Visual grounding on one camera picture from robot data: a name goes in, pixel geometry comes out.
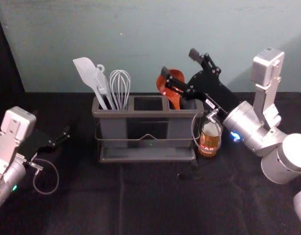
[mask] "black cloth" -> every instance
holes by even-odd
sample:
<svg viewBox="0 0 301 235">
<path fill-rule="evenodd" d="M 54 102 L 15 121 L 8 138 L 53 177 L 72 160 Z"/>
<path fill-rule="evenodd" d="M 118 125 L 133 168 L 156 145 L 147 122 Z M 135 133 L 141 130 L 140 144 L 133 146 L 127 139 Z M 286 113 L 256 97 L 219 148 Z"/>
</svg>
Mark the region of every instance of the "black cloth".
<svg viewBox="0 0 301 235">
<path fill-rule="evenodd" d="M 237 95 L 249 101 L 254 97 Z M 51 136 L 68 123 L 73 126 L 68 142 L 39 156 L 57 166 L 59 189 L 51 196 L 38 194 L 29 169 L 0 208 L 0 234 L 301 235 L 293 208 L 301 177 L 285 185 L 270 182 L 261 171 L 261 159 L 243 144 L 232 143 L 227 132 L 216 158 L 198 158 L 196 167 L 99 164 L 92 101 L 93 94 L 0 95 L 0 124 L 5 110 L 18 105 L 37 111 L 36 127 Z M 279 128 L 301 133 L 301 94 L 278 93 L 276 106 L 282 116 Z M 44 166 L 39 184 L 48 180 L 51 185 L 54 174 Z M 197 180 L 177 178 L 197 172 Z"/>
</svg>

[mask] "whisk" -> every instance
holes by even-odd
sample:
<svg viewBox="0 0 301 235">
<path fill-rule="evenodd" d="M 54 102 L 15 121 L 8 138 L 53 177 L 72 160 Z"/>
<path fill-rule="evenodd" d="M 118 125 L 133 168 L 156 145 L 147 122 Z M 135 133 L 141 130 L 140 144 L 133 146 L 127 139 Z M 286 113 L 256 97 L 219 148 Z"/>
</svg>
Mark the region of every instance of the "whisk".
<svg viewBox="0 0 301 235">
<path fill-rule="evenodd" d="M 125 70 L 114 70 L 110 74 L 110 90 L 117 109 L 126 109 L 131 88 L 131 77 Z"/>
</svg>

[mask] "orange ladle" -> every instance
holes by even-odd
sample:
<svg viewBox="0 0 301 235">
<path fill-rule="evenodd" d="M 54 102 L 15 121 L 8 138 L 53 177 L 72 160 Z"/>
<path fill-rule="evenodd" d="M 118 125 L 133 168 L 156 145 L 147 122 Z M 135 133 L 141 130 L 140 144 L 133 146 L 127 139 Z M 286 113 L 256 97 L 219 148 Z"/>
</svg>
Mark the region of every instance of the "orange ladle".
<svg viewBox="0 0 301 235">
<path fill-rule="evenodd" d="M 184 74 L 181 71 L 174 69 L 170 69 L 169 71 L 174 78 L 180 80 L 181 82 L 185 81 Z M 181 96 L 178 93 L 165 87 L 165 78 L 161 74 L 159 75 L 156 84 L 159 92 L 165 95 L 171 101 L 174 108 L 180 109 Z"/>
</svg>

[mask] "teal wall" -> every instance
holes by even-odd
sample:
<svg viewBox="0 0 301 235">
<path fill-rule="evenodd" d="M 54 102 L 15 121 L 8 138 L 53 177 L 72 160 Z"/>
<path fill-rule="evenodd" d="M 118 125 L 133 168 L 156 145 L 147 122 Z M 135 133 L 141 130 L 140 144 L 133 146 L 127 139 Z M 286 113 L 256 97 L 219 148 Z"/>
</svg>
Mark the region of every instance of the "teal wall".
<svg viewBox="0 0 301 235">
<path fill-rule="evenodd" d="M 285 51 L 281 91 L 301 92 L 301 0 L 0 0 L 0 21 L 29 92 L 89 92 L 72 59 L 127 70 L 133 92 L 157 91 L 162 66 L 199 70 L 209 52 L 233 91 L 253 91 L 253 57 Z"/>
</svg>

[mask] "white spatula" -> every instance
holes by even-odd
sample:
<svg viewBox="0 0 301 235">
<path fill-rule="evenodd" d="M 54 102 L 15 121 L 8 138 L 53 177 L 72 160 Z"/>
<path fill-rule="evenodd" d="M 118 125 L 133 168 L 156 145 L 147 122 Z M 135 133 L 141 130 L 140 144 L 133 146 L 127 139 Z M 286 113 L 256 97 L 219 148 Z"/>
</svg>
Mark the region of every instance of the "white spatula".
<svg viewBox="0 0 301 235">
<path fill-rule="evenodd" d="M 78 73 L 81 76 L 81 79 L 83 82 L 92 88 L 92 90 L 95 92 L 95 95 L 97 96 L 98 102 L 101 105 L 103 109 L 108 109 L 99 90 L 96 83 L 96 67 L 93 64 L 93 62 L 86 57 L 81 57 L 78 59 L 74 59 L 73 63 L 78 71 Z"/>
<path fill-rule="evenodd" d="M 110 103 L 112 109 L 116 109 L 115 105 L 113 104 L 112 97 L 109 90 L 109 82 L 104 75 L 105 67 L 103 65 L 97 65 L 96 68 L 96 82 L 98 86 L 98 90 L 100 94 L 105 95 Z"/>
</svg>

